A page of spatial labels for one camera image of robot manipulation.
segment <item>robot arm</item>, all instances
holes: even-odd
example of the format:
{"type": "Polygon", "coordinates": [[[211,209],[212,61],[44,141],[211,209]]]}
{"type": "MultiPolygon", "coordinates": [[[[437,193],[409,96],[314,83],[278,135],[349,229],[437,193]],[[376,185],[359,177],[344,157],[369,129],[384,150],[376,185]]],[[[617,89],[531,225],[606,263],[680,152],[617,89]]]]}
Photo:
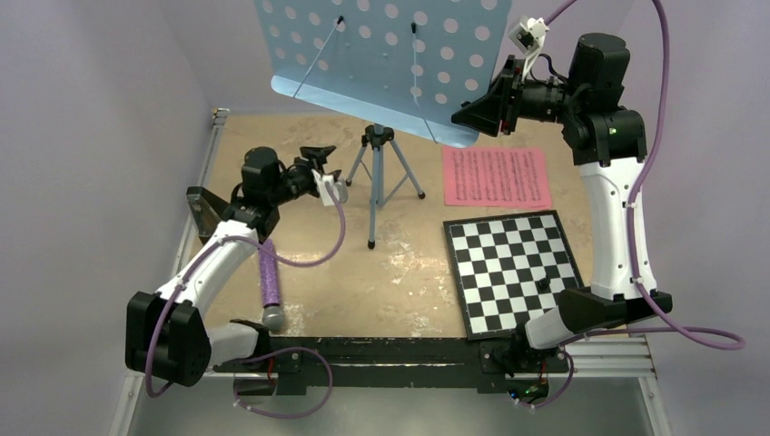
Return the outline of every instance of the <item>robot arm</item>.
{"type": "MultiPolygon", "coordinates": [[[[511,38],[537,42],[532,37],[536,24],[527,20],[514,29],[511,38]]],[[[520,48],[530,56],[533,48],[541,46],[542,41],[520,48]]],[[[538,351],[553,352],[576,334],[652,316],[635,281],[652,290],[653,300],[664,312],[672,308],[671,296],[656,289],[647,261],[641,195],[633,204],[628,201],[631,186],[641,174],[647,145],[641,115],[618,105],[629,61],[626,43],[613,35],[581,36],[566,81],[555,77],[547,82],[527,80],[528,59],[509,56],[487,94],[464,103],[452,115],[452,122],[492,136],[513,132],[519,117],[562,124],[562,135],[590,203],[594,271],[589,287],[561,292],[555,309],[518,326],[508,353],[508,362],[514,361],[508,366],[512,371],[531,371],[542,359],[543,353],[538,351]],[[628,208],[635,208],[640,277],[633,276],[629,264],[628,208]]]]}
{"type": "Polygon", "coordinates": [[[150,359],[153,376],[192,386],[209,367],[269,350],[269,335],[260,324],[234,320],[207,331],[202,319],[235,270],[254,254],[255,245],[246,241],[267,240],[279,220],[279,205],[306,193],[331,203],[327,186],[333,186],[341,203],[347,200],[340,172],[323,172],[333,151],[334,147],[302,147],[302,158],[287,168],[270,148],[250,150],[242,183],[229,203],[200,186],[188,189],[187,201],[204,245],[156,292],[138,292],[129,301],[125,352],[129,369],[144,372],[150,359]],[[168,315],[151,347],[166,304],[168,315]]]}

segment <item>hole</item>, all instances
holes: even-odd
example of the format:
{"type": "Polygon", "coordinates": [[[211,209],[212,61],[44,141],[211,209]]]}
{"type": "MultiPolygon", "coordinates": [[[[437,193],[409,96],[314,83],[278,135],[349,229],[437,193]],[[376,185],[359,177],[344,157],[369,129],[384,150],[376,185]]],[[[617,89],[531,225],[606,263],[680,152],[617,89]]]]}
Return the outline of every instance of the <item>hole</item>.
{"type": "Polygon", "coordinates": [[[399,16],[399,8],[392,4],[385,5],[385,15],[388,16],[388,18],[395,18],[399,16]]]}
{"type": "Polygon", "coordinates": [[[426,25],[428,23],[428,14],[417,11],[414,13],[414,23],[416,25],[426,25]]]}
{"type": "Polygon", "coordinates": [[[422,42],[421,39],[415,40],[415,42],[412,43],[412,48],[414,48],[417,53],[422,53],[425,51],[425,43],[422,42]]]}
{"type": "Polygon", "coordinates": [[[470,56],[470,64],[478,68],[484,65],[484,58],[481,57],[481,54],[472,54],[470,56]]]}
{"type": "Polygon", "coordinates": [[[441,57],[443,57],[446,60],[449,60],[455,57],[455,51],[452,50],[451,47],[441,47],[441,57]]]}
{"type": "Polygon", "coordinates": [[[489,39],[489,29],[485,25],[476,27],[476,30],[473,32],[473,34],[479,41],[487,41],[489,39]]]}
{"type": "Polygon", "coordinates": [[[444,20],[444,30],[446,30],[447,32],[454,34],[455,32],[457,32],[458,27],[459,26],[457,24],[457,20],[455,20],[454,18],[447,18],[446,20],[444,20]]]}

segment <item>worn table surface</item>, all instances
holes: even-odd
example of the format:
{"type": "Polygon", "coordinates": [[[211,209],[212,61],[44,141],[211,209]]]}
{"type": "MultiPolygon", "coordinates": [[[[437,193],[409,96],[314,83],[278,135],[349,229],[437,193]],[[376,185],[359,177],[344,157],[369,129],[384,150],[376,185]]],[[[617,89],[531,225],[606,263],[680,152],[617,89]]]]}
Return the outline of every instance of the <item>worn table surface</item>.
{"type": "MultiPolygon", "coordinates": [[[[302,145],[337,145],[326,170],[347,174],[368,123],[347,116],[231,116],[225,125],[209,188],[229,199],[241,181],[243,155],[258,146],[276,150],[284,162],[302,145]]],[[[348,234],[339,253],[315,268],[279,266],[291,336],[464,337],[442,223],[487,215],[525,212],[444,205],[441,147],[401,132],[396,139],[420,180],[427,198],[419,200],[405,183],[377,214],[377,247],[367,248],[370,181],[359,170],[344,204],[348,234]]],[[[592,265],[588,203],[572,154],[559,126],[521,121],[511,136],[482,135],[476,146],[538,147],[546,155],[553,207],[558,211],[585,282],[592,265]]],[[[367,153],[364,162],[370,163],[367,153]]],[[[385,152],[386,192],[403,170],[390,147],[385,152]]],[[[279,254],[296,261],[324,255],[336,241],[339,220],[333,207],[310,196],[281,207],[272,239],[279,254]]],[[[233,318],[262,317],[259,259],[254,254],[230,279],[206,314],[208,326],[233,318]]]]}

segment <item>blue perforated panel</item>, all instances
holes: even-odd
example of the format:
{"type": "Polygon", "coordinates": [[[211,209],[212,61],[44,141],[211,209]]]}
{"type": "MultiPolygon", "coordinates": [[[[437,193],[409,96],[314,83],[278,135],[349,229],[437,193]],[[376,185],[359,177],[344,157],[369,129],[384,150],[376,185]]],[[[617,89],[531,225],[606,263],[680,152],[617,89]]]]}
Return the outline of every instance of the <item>blue perforated panel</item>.
{"type": "Polygon", "coordinates": [[[297,98],[430,139],[412,92],[437,139],[473,144],[453,124],[464,101],[486,93],[510,3],[497,0],[255,0],[275,76],[293,95],[342,15],[297,98]],[[413,90],[411,23],[418,24],[418,89],[413,90]]]}

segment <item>tripod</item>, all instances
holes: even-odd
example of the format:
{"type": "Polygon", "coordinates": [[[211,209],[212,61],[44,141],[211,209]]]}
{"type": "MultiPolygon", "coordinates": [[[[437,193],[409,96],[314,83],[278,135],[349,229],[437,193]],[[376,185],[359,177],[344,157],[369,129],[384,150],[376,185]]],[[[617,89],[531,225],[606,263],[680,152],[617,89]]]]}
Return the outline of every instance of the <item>tripod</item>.
{"type": "Polygon", "coordinates": [[[414,173],[411,171],[409,163],[407,162],[407,158],[404,156],[404,153],[401,152],[401,149],[396,143],[394,136],[395,134],[393,133],[393,129],[389,127],[383,127],[381,124],[370,124],[366,126],[365,133],[361,136],[361,149],[359,150],[359,154],[356,156],[356,161],[353,163],[353,167],[350,169],[350,175],[348,175],[348,179],[345,181],[345,184],[348,186],[353,183],[353,176],[356,174],[356,170],[358,170],[359,164],[363,165],[364,171],[366,171],[366,174],[371,179],[371,198],[369,212],[370,250],[374,248],[374,229],[377,209],[382,209],[385,207],[385,203],[387,203],[393,194],[395,194],[396,191],[401,188],[404,182],[407,181],[407,178],[411,180],[411,183],[414,185],[414,189],[417,190],[417,196],[421,200],[425,198],[425,192],[422,190],[422,188],[420,188],[420,183],[417,181],[417,177],[415,177],[414,173]],[[382,154],[382,147],[385,145],[385,143],[390,143],[390,145],[393,147],[393,152],[395,152],[396,156],[399,157],[401,166],[404,167],[405,171],[405,174],[403,178],[401,178],[399,184],[393,188],[393,191],[391,191],[387,197],[385,196],[385,185],[383,182],[385,178],[385,159],[382,154]],[[366,152],[367,145],[371,146],[371,173],[366,167],[366,164],[361,161],[363,154],[366,152]]]}

